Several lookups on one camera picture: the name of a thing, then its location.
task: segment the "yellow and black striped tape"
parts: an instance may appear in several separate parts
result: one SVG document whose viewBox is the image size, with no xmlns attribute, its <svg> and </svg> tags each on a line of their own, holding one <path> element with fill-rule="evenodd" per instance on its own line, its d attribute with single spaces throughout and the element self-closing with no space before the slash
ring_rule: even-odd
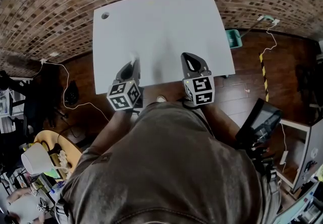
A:
<svg viewBox="0 0 323 224">
<path fill-rule="evenodd" d="M 268 102 L 269 100 L 269 93 L 268 93 L 268 82 L 267 82 L 267 77 L 266 77 L 266 70 L 264 68 L 263 60 L 262 60 L 262 54 L 259 54 L 259 59 L 261 63 L 261 69 L 262 69 L 262 75 L 263 75 L 263 80 L 264 80 L 264 90 L 266 92 L 266 101 Z"/>
</svg>

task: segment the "white shoe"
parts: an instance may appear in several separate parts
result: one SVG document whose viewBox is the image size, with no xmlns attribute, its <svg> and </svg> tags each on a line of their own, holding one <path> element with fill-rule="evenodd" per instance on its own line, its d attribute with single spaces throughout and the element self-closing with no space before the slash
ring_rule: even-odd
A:
<svg viewBox="0 0 323 224">
<path fill-rule="evenodd" d="M 156 101 L 159 103 L 162 103 L 162 102 L 166 102 L 167 100 L 165 99 L 164 96 L 158 96 Z"/>
</svg>

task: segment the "tabletop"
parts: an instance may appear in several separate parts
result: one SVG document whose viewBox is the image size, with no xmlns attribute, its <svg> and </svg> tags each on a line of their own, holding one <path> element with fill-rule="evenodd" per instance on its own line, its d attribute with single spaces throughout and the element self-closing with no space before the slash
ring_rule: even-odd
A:
<svg viewBox="0 0 323 224">
<path fill-rule="evenodd" d="M 72 141 L 62 135 L 59 136 L 59 134 L 56 132 L 49 130 L 44 130 L 38 133 L 34 141 L 45 141 L 48 144 L 50 150 L 53 149 L 55 143 L 58 142 L 62 150 L 66 153 L 67 161 L 72 165 L 71 172 L 74 171 L 82 155 L 82 152 Z"/>
<path fill-rule="evenodd" d="M 94 11 L 96 94 L 118 71 L 140 61 L 140 86 L 181 81 L 183 52 L 203 58 L 213 76 L 234 74 L 227 35 L 214 0 L 123 0 Z"/>
</svg>

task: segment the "white cube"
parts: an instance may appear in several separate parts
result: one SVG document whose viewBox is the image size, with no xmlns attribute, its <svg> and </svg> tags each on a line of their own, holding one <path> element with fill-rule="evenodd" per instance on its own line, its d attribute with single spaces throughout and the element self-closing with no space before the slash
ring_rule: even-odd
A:
<svg viewBox="0 0 323 224">
<path fill-rule="evenodd" d="M 186 94 L 194 105 L 203 105 L 214 102 L 214 80 L 213 76 L 202 76 L 193 79 L 184 79 Z"/>
<path fill-rule="evenodd" d="M 116 111 L 133 108 L 139 97 L 139 88 L 133 80 L 111 85 L 107 92 L 107 98 Z"/>
</svg>

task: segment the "gray t-shirt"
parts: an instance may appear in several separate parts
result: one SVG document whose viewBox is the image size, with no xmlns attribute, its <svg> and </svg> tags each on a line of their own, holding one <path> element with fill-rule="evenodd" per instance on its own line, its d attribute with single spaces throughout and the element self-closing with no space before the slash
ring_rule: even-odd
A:
<svg viewBox="0 0 323 224">
<path fill-rule="evenodd" d="M 65 185 L 74 223 L 270 223 L 279 196 L 244 151 L 179 103 L 147 107 L 103 155 L 87 149 Z"/>
</svg>

